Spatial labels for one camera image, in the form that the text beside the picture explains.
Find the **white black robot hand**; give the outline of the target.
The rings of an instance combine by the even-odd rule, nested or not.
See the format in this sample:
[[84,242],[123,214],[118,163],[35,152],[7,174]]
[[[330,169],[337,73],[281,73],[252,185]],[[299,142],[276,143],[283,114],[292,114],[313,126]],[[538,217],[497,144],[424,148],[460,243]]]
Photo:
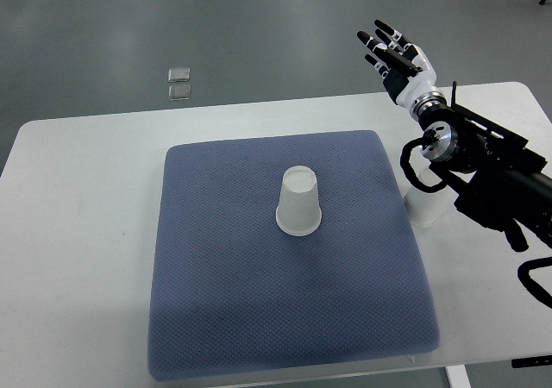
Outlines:
[[412,110],[417,98],[439,91],[435,70],[423,50],[404,34],[380,20],[374,25],[375,35],[365,31],[356,34],[368,50],[365,60],[382,77],[391,100]]

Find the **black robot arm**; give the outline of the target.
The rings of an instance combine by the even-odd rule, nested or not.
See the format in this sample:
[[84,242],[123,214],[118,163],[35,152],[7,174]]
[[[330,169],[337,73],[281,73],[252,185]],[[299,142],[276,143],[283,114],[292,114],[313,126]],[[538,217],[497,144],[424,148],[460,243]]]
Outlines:
[[528,247],[523,228],[551,243],[547,160],[524,137],[438,93],[417,98],[411,113],[423,135],[403,147],[400,166],[413,187],[425,193],[450,187],[459,212],[504,233],[516,252]]

